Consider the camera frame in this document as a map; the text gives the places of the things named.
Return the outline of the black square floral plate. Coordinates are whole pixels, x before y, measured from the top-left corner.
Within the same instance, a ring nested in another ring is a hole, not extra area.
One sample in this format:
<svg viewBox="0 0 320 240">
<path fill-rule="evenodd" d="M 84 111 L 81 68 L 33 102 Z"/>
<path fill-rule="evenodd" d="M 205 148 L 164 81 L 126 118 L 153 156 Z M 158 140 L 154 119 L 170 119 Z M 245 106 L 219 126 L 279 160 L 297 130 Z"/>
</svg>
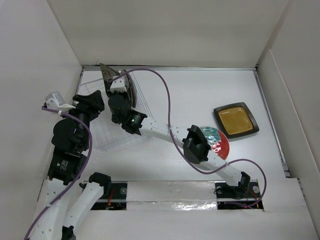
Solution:
<svg viewBox="0 0 320 240">
<path fill-rule="evenodd" d="M 103 78 L 103 83 L 104 83 L 104 88 L 105 88 L 105 92 L 107 97 L 109 98 L 112 93 L 110 90 L 111 87 L 111 80 L 113 80 L 114 77 L 117 77 L 120 75 L 120 73 L 114 69 L 112 69 L 111 67 L 109 67 L 106 64 L 100 63 L 100 71 L 102 74 L 102 78 Z"/>
</svg>

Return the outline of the blue round plate brown rim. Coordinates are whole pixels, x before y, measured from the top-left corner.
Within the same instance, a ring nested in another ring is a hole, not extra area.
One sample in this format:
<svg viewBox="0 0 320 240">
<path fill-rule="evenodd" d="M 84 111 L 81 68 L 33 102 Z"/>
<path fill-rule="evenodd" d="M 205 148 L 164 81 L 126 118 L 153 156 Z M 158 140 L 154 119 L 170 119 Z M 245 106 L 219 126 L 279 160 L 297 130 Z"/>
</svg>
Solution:
<svg viewBox="0 0 320 240">
<path fill-rule="evenodd" d="M 137 106 L 137 90 L 136 90 L 136 85 L 130 76 L 129 73 L 125 75 L 125 80 L 126 80 L 126 86 L 128 88 L 128 96 L 131 101 L 131 107 L 134 109 Z"/>
</svg>

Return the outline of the red teal round plate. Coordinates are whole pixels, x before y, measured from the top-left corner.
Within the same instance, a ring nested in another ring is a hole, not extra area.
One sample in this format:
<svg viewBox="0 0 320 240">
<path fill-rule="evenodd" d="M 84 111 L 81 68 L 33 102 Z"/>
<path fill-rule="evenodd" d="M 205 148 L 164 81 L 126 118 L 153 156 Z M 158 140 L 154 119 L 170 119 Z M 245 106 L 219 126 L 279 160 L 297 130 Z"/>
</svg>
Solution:
<svg viewBox="0 0 320 240">
<path fill-rule="evenodd" d="M 201 132 L 207 139 L 211 149 L 223 160 L 226 160 L 230 152 L 230 144 L 225 134 L 215 127 L 201 126 Z"/>
</svg>

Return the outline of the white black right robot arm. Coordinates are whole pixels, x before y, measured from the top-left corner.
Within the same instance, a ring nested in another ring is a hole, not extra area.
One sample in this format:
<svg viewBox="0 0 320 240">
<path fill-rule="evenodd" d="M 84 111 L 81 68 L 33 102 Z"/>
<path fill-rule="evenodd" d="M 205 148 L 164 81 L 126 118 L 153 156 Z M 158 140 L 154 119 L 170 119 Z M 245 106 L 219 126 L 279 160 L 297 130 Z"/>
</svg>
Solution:
<svg viewBox="0 0 320 240">
<path fill-rule="evenodd" d="M 124 93 L 108 93 L 111 120 L 129 134 L 154 137 L 174 144 L 182 157 L 200 173 L 218 174 L 236 198 L 249 191 L 250 176 L 229 165 L 215 153 L 201 129 L 170 126 L 132 109 L 131 101 Z"/>
</svg>

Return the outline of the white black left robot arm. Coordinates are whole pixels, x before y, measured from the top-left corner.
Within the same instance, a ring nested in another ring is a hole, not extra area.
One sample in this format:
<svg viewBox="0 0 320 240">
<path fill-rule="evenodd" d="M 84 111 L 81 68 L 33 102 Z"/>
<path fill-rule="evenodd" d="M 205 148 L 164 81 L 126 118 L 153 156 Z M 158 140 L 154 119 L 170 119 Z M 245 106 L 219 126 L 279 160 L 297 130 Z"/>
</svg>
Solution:
<svg viewBox="0 0 320 240">
<path fill-rule="evenodd" d="M 82 193 L 70 206 L 72 194 L 92 150 L 93 136 L 90 123 L 105 109 L 102 93 L 76 94 L 74 104 L 67 104 L 56 91 L 45 98 L 42 110 L 60 115 L 53 128 L 52 159 L 45 181 L 43 209 L 33 220 L 26 240 L 75 240 L 81 225 L 99 198 L 111 194 L 111 177 L 93 173 L 88 182 L 81 183 Z"/>
</svg>

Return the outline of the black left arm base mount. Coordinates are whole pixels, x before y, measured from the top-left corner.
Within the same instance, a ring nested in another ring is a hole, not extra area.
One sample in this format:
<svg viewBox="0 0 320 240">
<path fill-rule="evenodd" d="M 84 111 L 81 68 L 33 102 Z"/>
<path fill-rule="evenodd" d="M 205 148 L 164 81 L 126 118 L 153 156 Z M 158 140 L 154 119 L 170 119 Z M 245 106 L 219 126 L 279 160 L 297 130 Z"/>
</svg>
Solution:
<svg viewBox="0 0 320 240">
<path fill-rule="evenodd" d="M 100 197 L 92 206 L 92 211 L 122 211 L 127 209 L 127 181 L 113 181 L 107 195 Z"/>
</svg>

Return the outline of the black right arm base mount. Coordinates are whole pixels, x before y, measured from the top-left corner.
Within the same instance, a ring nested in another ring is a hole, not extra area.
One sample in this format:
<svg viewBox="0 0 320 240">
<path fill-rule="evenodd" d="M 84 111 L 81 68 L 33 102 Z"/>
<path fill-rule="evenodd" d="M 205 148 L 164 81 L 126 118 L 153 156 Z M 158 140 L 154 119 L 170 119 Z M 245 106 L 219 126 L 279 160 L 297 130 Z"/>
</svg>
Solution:
<svg viewBox="0 0 320 240">
<path fill-rule="evenodd" d="M 261 197 L 262 191 L 257 181 L 251 181 L 245 193 L 237 192 L 222 181 L 216 182 L 214 186 L 218 210 L 264 209 L 262 200 L 248 207 Z"/>
</svg>

